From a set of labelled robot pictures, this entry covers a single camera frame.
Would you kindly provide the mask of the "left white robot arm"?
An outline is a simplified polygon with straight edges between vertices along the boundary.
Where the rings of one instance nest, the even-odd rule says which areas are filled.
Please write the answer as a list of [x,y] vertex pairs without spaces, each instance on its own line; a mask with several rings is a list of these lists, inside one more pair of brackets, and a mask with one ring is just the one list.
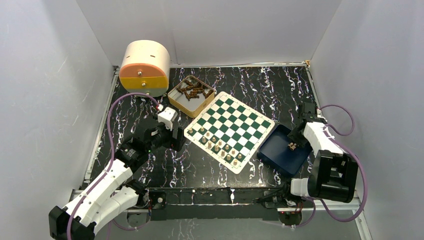
[[148,190],[131,176],[158,148],[180,151],[186,141],[181,127],[167,129],[164,122],[124,142],[101,174],[64,207],[48,214],[49,233],[55,240],[93,240],[107,223],[123,211],[150,203]]

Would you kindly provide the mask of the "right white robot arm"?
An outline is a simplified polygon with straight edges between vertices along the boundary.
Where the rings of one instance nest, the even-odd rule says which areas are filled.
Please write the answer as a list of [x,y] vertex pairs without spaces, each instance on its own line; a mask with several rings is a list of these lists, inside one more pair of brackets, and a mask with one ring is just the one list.
[[327,120],[317,105],[299,105],[299,123],[288,134],[283,149],[286,166],[300,158],[300,152],[313,153],[311,172],[306,178],[292,178],[283,186],[282,202],[295,207],[302,197],[349,203],[354,197],[358,164],[351,154],[334,143]]

